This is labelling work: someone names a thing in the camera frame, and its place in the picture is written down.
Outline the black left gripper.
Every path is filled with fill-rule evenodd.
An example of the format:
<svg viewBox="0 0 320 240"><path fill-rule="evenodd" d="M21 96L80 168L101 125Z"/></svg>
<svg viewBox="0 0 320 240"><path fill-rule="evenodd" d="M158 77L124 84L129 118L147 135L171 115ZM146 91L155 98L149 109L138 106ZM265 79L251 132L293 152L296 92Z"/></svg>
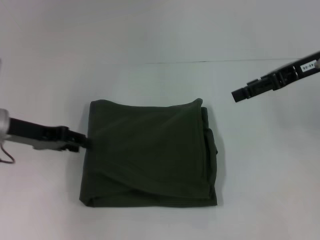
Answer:
<svg viewBox="0 0 320 240"><path fill-rule="evenodd" d="M44 126L16 118L9 119L7 140L32 146L35 150L70 151L90 149L92 141L86 135L65 126Z"/></svg>

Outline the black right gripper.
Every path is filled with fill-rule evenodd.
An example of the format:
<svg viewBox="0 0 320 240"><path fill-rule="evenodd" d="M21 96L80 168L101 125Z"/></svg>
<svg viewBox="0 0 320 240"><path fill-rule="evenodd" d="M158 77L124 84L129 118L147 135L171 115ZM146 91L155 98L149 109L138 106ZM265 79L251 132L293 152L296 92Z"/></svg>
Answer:
<svg viewBox="0 0 320 240"><path fill-rule="evenodd" d="M293 82L309 77L320 72L316 62L320 59L320 52L313 53L297 61L288 63L271 75L252 80L245 87L233 91L231 94L236 103L253 98L268 91L276 91Z"/></svg>

